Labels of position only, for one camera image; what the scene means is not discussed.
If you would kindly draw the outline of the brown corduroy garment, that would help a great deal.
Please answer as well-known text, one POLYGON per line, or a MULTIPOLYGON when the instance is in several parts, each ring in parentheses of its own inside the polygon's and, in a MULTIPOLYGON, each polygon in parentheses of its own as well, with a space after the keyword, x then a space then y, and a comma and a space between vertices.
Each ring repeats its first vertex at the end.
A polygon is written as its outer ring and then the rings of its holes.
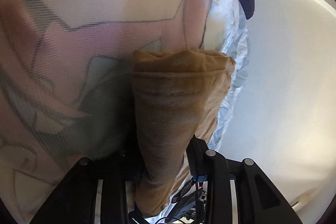
POLYGON ((211 139, 235 61, 222 52, 191 49, 135 51, 133 62, 137 138, 146 166, 134 199, 144 217, 155 217, 189 175, 185 151, 191 138, 211 139))

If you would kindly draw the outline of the anime print bed sheet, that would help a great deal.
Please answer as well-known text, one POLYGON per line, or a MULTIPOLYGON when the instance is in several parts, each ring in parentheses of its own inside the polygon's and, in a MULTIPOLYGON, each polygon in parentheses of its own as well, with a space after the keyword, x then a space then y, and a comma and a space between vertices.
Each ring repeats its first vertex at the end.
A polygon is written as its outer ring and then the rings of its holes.
POLYGON ((1 223, 29 223, 82 157, 134 138, 136 50, 218 50, 236 70, 217 128, 222 144, 248 53, 238 0, 1 0, 1 223))

